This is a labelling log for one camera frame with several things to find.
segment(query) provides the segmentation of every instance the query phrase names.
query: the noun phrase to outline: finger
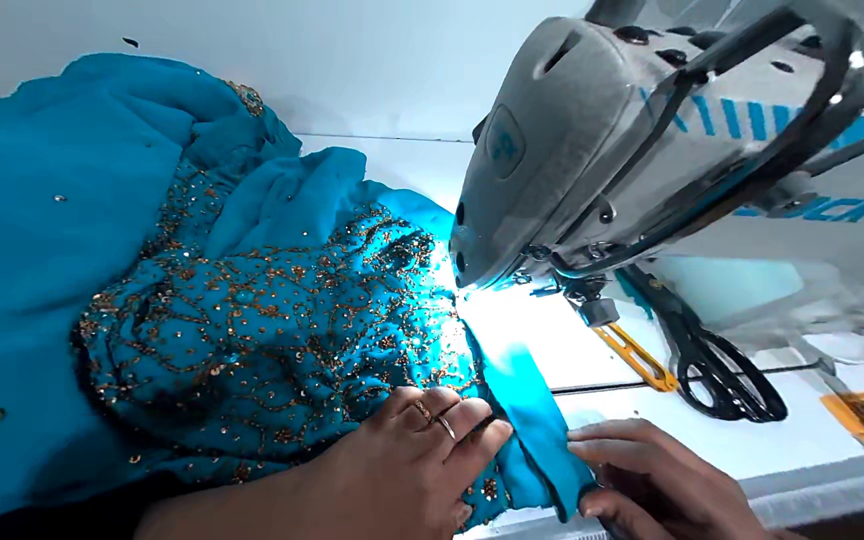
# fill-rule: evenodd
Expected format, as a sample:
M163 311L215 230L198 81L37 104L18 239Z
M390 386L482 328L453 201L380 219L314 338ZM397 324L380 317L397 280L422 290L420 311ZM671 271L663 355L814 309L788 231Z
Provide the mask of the finger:
M679 510L706 519L708 497L715 489L701 474L673 458L665 448L651 443L592 439L568 443L569 451L589 463L609 463L631 473L648 475L648 481L671 499Z
M716 469L711 463L702 459L689 447L679 442L678 439L659 429L654 423L648 420L642 418L606 420L600 423L590 423L578 429L573 429L568 433L568 440L570 441L591 439L616 439L652 443L663 448L673 459L678 460L686 467L704 476L707 480L728 489L741 492L738 482L731 476Z
M458 497L472 485L510 436L511 423L493 420L484 429L475 431L452 448L444 462L443 474L449 491Z
M630 540L673 540L672 535L658 521L629 497L611 489L596 489L588 492L579 501L579 512L583 517L597 517L612 522Z
M382 408L375 413L372 418L379 422L392 420L402 414L415 400L423 397L423 391L414 386L397 386L391 391L391 394L385 402L382 403Z
M490 416L492 416L492 407L485 399L464 399L441 414L440 418L445 423L440 421L430 423L422 433L429 437L437 459L445 460L459 441Z
M415 406L415 401L421 402L422 406L425 407L425 410L428 411L428 419L426 419L426 415L423 414L423 411ZM421 397L413 400L411 403L412 406L407 407L402 411L395 422L399 423L402 426L402 429L406 431L418 432L419 430L425 429L430 424L430 419L448 411L452 406L460 401L462 401L462 399L459 397L459 394L455 393L455 390L444 386L429 388L422 392Z
M466 526L466 521L469 521L469 517L473 515L473 508L468 504L462 502L462 500L456 501L455 505L452 506L452 519L455 526L452 527L452 531L459 531Z

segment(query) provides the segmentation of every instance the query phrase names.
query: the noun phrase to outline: scissors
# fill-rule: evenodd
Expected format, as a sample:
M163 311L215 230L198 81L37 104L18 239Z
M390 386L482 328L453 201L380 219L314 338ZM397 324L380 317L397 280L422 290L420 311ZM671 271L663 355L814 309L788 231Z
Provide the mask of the scissors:
M699 316L674 292L635 264L619 268L615 273L649 303L665 326L666 337L678 348L679 393L693 409L729 421L747 419L764 423L786 419L786 402L765 374L732 342L703 327ZM738 366L751 387L733 372L722 356ZM711 395L711 405L695 395L692 384L696 382Z
M617 325L616 323L610 323L606 326L622 340L622 343L619 343L618 340L612 337L604 328L594 327L592 331L599 338L602 338L602 340L606 342L606 345L611 350L615 351L615 353L625 361L625 363L629 364L630 368L642 377L642 380L645 381L649 387L652 387L654 390L659 392L674 392L679 389L679 382L676 380L675 375L669 373L666 366L654 359L648 350L645 350L642 345L622 329L622 326ZM642 363L645 363L652 368L653 373L650 373Z

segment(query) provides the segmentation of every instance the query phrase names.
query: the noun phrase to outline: black scissors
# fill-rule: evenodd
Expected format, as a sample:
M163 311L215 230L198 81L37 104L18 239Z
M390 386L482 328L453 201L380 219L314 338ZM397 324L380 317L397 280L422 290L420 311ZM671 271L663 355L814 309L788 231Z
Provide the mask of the black scissors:
M667 338L678 348L678 391L693 409L720 420L764 423L786 419L786 403L765 374L732 342L703 327L698 315L668 287L635 264L615 273L649 303L665 326ZM751 388L716 351L738 366ZM691 388L696 382L711 395L712 405L696 397Z

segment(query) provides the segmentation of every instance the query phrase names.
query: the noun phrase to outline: right hand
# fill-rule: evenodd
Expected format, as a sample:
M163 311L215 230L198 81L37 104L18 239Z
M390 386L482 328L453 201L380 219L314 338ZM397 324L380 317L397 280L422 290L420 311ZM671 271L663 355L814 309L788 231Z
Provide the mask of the right hand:
M569 450L596 473L604 488L579 502L584 517L616 523L634 540L775 540L749 507L738 482L642 419L609 420L568 433ZM621 478L644 479L664 501L659 516L619 490Z

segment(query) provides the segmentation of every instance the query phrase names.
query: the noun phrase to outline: sewing machine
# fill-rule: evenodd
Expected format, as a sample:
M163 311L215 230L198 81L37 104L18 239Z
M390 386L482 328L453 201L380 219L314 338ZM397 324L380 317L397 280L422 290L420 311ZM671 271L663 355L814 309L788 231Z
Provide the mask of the sewing machine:
M597 327L628 264L813 262L838 304L799 330L864 329L864 9L797 1L726 32L642 28L641 6L599 1L522 44L474 131L457 285L562 293Z

